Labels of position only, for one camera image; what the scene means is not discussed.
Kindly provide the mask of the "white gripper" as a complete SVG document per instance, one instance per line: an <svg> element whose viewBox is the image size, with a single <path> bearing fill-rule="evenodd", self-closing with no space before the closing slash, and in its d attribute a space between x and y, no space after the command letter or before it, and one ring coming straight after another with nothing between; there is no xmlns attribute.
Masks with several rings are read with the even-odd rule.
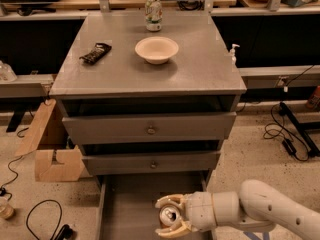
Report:
<svg viewBox="0 0 320 240"><path fill-rule="evenodd" d="M162 238L179 238L193 232L206 232L214 228L213 201L209 192L194 192L185 196L183 194L166 195L155 203L156 208L166 205L179 209L184 206L185 220L182 217L178 217L174 222L159 219L160 227L155 230L155 233Z"/></svg>

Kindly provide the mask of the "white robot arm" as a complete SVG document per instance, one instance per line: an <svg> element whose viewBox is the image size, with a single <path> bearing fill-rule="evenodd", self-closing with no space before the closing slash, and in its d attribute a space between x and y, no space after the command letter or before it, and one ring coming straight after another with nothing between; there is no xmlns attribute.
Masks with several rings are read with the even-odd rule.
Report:
<svg viewBox="0 0 320 240"><path fill-rule="evenodd" d="M320 240L320 213L259 180L246 180L237 192L172 194L157 200L163 238L233 227L244 232L270 232L280 225L303 240Z"/></svg>

